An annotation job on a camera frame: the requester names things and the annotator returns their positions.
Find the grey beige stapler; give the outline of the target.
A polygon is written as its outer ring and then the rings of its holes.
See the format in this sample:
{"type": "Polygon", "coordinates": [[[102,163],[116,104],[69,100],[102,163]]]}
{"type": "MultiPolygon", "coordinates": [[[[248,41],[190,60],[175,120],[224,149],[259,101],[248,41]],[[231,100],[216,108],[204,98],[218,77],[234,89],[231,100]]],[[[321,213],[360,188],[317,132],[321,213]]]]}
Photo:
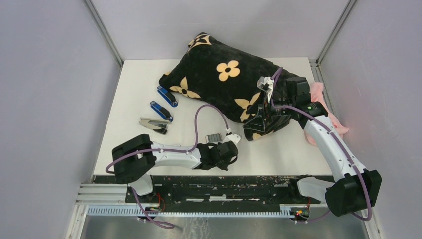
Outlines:
{"type": "Polygon", "coordinates": [[[168,132],[168,126],[171,122],[164,119],[140,118],[139,124],[158,134],[166,135],[168,132]]]}

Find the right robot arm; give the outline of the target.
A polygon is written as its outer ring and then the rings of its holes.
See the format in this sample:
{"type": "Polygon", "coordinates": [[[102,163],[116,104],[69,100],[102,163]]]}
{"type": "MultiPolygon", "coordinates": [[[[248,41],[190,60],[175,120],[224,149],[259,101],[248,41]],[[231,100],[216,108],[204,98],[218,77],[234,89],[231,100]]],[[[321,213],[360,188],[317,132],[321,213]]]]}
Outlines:
{"type": "Polygon", "coordinates": [[[252,113],[253,117],[245,122],[244,130],[252,134],[265,133],[277,117],[290,116],[315,141],[334,178],[334,182],[312,176],[301,178],[288,188],[289,200],[300,203],[311,197],[326,203],[337,217],[352,214],[363,221],[371,220],[382,182],[380,173],[369,171],[352,154],[322,103],[311,101],[310,86],[304,77],[286,80],[287,94],[279,96],[277,105],[273,101],[277,96],[276,83],[271,77],[261,77],[257,81],[261,99],[247,108],[247,113],[252,113]]]}

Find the blue stapler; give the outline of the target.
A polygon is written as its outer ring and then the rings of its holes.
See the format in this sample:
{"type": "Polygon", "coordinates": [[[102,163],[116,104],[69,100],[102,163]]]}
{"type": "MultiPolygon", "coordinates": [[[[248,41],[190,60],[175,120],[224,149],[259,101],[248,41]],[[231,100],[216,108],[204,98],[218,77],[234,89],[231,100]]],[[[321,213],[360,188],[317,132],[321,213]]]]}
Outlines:
{"type": "Polygon", "coordinates": [[[166,108],[161,106],[159,103],[157,103],[155,101],[151,101],[150,107],[164,120],[167,120],[167,121],[170,121],[170,122],[172,122],[174,120],[171,113],[166,108]]]}
{"type": "Polygon", "coordinates": [[[178,101],[176,97],[169,92],[167,89],[163,88],[162,86],[157,87],[157,92],[164,98],[164,100],[172,107],[178,106],[178,101]]]}

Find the box of staples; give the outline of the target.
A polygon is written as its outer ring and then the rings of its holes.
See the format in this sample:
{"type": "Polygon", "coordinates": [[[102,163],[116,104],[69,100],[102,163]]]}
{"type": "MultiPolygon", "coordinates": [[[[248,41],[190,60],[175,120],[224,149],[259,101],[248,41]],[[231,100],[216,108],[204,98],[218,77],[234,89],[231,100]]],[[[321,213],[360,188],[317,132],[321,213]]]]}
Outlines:
{"type": "Polygon", "coordinates": [[[209,134],[206,136],[207,143],[218,143],[222,141],[222,135],[220,133],[209,134]]]}

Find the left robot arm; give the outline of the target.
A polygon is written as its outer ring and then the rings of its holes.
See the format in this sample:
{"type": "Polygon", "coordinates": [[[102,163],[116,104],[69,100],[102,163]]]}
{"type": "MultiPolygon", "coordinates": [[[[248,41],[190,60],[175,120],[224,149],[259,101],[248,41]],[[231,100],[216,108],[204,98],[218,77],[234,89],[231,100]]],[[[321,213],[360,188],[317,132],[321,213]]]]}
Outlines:
{"type": "Polygon", "coordinates": [[[196,144],[192,147],[169,146],[150,140],[141,134],[112,150],[113,162],[106,173],[114,174],[117,184],[125,184],[144,202],[152,202],[157,195],[148,171],[154,167],[184,167],[228,170],[238,157],[237,145],[241,136],[228,133],[222,142],[196,144]]]}

